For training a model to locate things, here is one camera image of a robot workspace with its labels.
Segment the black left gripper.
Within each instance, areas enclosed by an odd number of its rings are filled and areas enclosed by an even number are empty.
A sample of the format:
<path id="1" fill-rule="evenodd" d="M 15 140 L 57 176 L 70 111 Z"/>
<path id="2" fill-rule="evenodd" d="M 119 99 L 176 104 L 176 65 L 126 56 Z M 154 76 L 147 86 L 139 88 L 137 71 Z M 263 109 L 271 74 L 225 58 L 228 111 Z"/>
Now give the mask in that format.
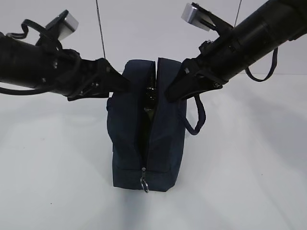
<path id="1" fill-rule="evenodd" d="M 130 81 L 117 72 L 105 58 L 86 60 L 73 49 L 55 51 L 43 48 L 53 59 L 52 71 L 42 79 L 41 93 L 60 94 L 69 101 L 109 98 L 110 92 L 126 92 Z"/>

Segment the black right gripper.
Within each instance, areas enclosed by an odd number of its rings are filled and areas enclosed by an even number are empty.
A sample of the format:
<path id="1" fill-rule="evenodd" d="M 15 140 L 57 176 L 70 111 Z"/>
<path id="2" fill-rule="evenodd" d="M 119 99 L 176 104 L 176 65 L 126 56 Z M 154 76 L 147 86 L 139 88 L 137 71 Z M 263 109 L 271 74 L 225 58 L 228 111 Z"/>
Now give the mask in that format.
<path id="1" fill-rule="evenodd" d="M 204 92 L 221 89 L 237 75 L 237 40 L 205 41 L 201 53 L 182 63 L 165 91 L 169 102 L 187 100 Z"/>

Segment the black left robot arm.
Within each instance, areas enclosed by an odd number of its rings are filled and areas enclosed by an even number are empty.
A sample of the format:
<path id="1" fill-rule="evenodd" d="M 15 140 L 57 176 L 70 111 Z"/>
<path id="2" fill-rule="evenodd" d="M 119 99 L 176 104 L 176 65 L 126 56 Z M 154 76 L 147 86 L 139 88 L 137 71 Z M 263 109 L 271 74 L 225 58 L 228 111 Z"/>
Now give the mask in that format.
<path id="1" fill-rule="evenodd" d="M 55 50 L 11 37 L 0 37 L 0 81 L 25 90 L 2 88 L 6 95 L 26 96 L 51 92 L 68 101 L 107 98 L 111 92 L 127 92 L 130 81 L 105 59 L 82 59 L 73 49 Z"/>

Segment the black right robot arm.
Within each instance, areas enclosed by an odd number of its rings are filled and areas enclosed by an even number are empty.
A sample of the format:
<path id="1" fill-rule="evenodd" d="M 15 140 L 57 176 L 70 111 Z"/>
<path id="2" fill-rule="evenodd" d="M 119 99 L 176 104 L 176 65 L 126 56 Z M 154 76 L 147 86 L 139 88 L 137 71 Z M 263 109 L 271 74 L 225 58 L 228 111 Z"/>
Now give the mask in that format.
<path id="1" fill-rule="evenodd" d="M 196 3 L 187 3 L 181 18 L 205 31 L 218 33 L 201 44 L 200 54 L 182 62 L 180 71 L 165 91 L 175 102 L 222 88 L 231 78 L 278 47 L 307 32 L 304 0 L 269 0 L 250 16 L 232 26 Z"/>

